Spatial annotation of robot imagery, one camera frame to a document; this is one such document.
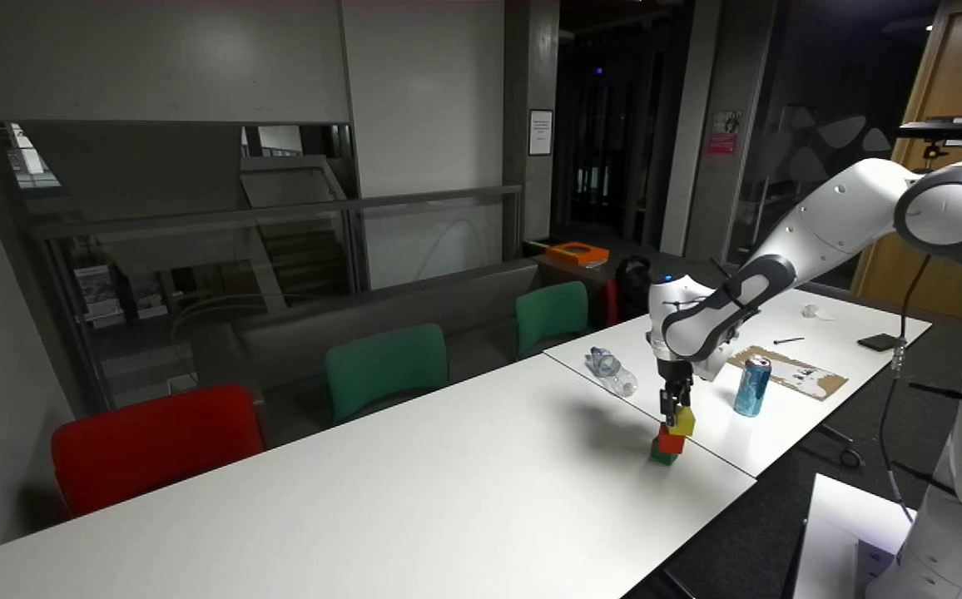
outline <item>office room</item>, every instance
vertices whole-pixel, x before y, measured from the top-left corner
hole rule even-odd
[[[962,591],[962,0],[0,0],[0,597],[855,589]]]

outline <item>chair backrest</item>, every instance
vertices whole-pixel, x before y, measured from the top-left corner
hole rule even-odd
[[[447,335],[434,324],[349,339],[325,352],[335,421],[376,402],[439,390],[447,380]]]
[[[53,469],[68,517],[93,513],[263,448],[244,386],[206,386],[67,421]]]
[[[588,300],[580,278],[514,296],[520,357],[584,333]]]

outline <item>wooden panel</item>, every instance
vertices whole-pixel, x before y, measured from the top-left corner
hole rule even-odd
[[[932,39],[926,46],[915,88],[904,108],[904,121],[938,121],[962,115],[962,3],[944,0]],[[896,144],[896,161],[909,169],[938,169],[944,163],[962,161],[962,149],[948,149],[943,161],[923,161],[926,144],[902,138]],[[852,291],[874,307],[897,307],[909,289],[923,254],[904,247],[896,237],[874,242],[859,270]],[[923,315],[962,315],[962,265],[957,264],[932,264],[919,291],[912,300],[912,313]]]

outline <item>blue bottle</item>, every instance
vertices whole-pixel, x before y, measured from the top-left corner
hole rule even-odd
[[[773,380],[773,361],[761,357],[748,357],[741,365],[735,413],[760,417],[760,409],[765,402],[767,380]]]

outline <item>cable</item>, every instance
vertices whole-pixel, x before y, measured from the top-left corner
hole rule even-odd
[[[877,456],[882,456],[882,469],[886,469],[886,480],[888,480],[888,488],[896,494],[896,502],[902,502],[902,513],[904,520],[912,521],[912,513],[904,507],[904,494],[902,494],[902,484],[897,484],[897,477],[896,477],[896,461],[888,458],[888,447],[886,447],[886,421],[888,421],[888,409],[891,409],[891,399],[897,392],[897,380],[902,380],[902,361],[904,361],[904,335],[909,335],[909,301],[915,296],[915,285],[926,273],[926,265],[932,264],[932,257],[926,257],[909,283],[909,291],[902,296],[902,324],[897,324],[897,345],[891,350],[891,365],[888,365],[888,390],[886,390],[886,407],[882,407],[882,417],[877,417]]]

